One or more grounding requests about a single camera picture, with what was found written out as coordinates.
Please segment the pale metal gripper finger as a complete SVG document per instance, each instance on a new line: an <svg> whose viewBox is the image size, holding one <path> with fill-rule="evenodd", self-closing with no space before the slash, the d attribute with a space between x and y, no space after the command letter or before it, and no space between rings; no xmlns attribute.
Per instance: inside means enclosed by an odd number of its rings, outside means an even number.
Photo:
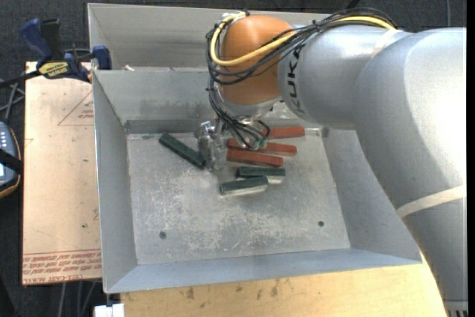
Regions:
<svg viewBox="0 0 475 317"><path fill-rule="evenodd" d="M212 154L212 169L215 171L221 170L226 164L226 141L222 138L217 138L213 142Z"/></svg>
<svg viewBox="0 0 475 317"><path fill-rule="evenodd" d="M206 167L214 167L214 126L210 121L202 122L194 133L198 151L203 156Z"/></svg>

